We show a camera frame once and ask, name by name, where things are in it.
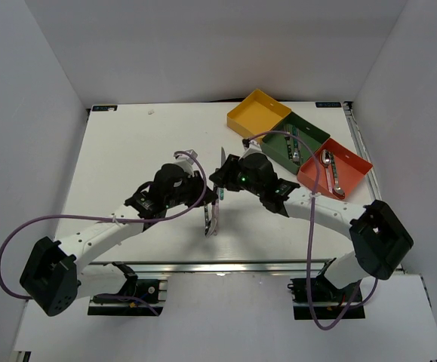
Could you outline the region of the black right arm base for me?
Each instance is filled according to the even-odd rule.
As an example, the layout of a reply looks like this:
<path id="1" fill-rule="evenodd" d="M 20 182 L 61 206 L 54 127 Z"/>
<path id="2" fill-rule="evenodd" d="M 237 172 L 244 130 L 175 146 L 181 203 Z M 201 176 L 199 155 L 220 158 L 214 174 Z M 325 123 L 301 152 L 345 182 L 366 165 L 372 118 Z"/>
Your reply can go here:
<path id="1" fill-rule="evenodd" d="M 296 321 L 311 321 L 312 315 L 310 313 L 309 303 L 307 300 L 306 279 L 291 279 L 287 285 L 287 288 L 291 293 L 294 319 Z M 350 284 L 343 290 L 331 292 L 321 284 L 318 284 L 315 281 L 315 278 L 312 278 L 311 288 L 312 301 L 316 317 L 319 320 L 332 321 L 338 317 L 338 315 L 346 306 L 346 303 L 353 294 L 355 285 Z M 365 319 L 365 309 L 362 305 L 359 305 L 362 300 L 362 292 L 359 290 L 355 295 L 355 298 L 352 301 L 348 311 L 344 314 L 343 319 Z"/>

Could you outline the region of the fork with black patterned handle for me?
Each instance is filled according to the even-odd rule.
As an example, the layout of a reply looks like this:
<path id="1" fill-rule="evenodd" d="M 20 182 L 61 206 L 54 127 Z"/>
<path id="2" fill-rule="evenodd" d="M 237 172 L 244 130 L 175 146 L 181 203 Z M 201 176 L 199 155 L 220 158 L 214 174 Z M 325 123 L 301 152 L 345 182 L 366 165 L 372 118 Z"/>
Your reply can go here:
<path id="1" fill-rule="evenodd" d="M 288 159 L 293 161 L 294 160 L 293 146 L 292 146 L 292 139 L 290 137 L 291 131 L 289 128 L 289 124 L 284 124 L 283 131 L 285 132 L 285 142 L 287 145 Z"/>

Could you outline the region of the spoon with pink handle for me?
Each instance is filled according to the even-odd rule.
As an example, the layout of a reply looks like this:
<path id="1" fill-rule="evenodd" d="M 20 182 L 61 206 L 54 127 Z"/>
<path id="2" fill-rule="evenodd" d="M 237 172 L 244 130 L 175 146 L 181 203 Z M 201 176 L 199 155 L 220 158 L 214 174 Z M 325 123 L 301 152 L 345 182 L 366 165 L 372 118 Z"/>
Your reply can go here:
<path id="1" fill-rule="evenodd" d="M 331 158 L 327 149 L 323 149 L 320 155 L 320 162 L 325 169 L 328 191 L 333 192 L 333 178 L 331 173 Z"/>

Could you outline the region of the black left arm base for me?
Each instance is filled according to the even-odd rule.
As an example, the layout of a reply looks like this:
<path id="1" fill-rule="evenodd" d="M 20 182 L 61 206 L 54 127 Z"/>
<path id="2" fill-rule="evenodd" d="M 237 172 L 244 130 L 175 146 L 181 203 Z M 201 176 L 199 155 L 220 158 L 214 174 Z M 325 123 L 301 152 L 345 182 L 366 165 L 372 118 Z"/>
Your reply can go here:
<path id="1" fill-rule="evenodd" d="M 112 298 L 92 296 L 88 306 L 90 316 L 158 317 L 167 299 L 168 282 L 157 278 L 142 278 L 129 265 L 113 262 L 125 281 Z"/>

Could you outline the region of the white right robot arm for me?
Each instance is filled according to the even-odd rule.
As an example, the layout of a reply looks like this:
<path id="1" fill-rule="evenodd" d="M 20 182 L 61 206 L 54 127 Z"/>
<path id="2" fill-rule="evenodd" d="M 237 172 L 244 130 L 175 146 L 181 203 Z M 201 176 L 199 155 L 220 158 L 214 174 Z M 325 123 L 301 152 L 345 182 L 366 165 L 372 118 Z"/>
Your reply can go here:
<path id="1" fill-rule="evenodd" d="M 352 252 L 332 259 L 316 277 L 318 293 L 328 301 L 337 299 L 346 287 L 368 276 L 389 279 L 414 245 L 387 203 L 375 200 L 361 206 L 313 194 L 278 177 L 262 153 L 229 155 L 209 179 L 227 191 L 256 195 L 272 213 L 308 219 L 351 240 Z"/>

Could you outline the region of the spoon with green handle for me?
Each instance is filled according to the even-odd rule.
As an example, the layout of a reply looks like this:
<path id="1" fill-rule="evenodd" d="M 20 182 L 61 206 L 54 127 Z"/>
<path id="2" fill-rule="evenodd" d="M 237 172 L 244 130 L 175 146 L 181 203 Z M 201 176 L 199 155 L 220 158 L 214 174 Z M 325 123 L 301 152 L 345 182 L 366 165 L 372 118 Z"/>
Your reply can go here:
<path id="1" fill-rule="evenodd" d="M 339 198 L 344 199 L 346 197 L 346 194 L 342 187 L 340 186 L 338 171 L 337 171 L 337 165 L 335 162 L 334 154 L 330 152 L 330 158 L 331 158 L 331 167 L 333 171 L 333 177 L 334 177 L 334 187 L 333 187 L 333 193 Z"/>

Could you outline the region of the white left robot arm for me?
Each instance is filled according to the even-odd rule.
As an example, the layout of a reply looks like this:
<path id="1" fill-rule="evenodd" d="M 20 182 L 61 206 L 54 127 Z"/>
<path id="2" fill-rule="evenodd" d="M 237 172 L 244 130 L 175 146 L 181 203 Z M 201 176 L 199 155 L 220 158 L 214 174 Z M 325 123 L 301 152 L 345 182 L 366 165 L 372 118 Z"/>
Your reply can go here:
<path id="1" fill-rule="evenodd" d="M 207 207 L 217 199 L 217 191 L 186 162 L 164 164 L 153 180 L 139 186 L 109 217 L 60 240 L 38 240 L 20 285 L 49 317 L 62 313 L 76 299 L 101 293 L 127 301 L 136 292 L 135 273 L 123 262 L 94 265 L 94 260 L 165 221 L 173 207 Z"/>

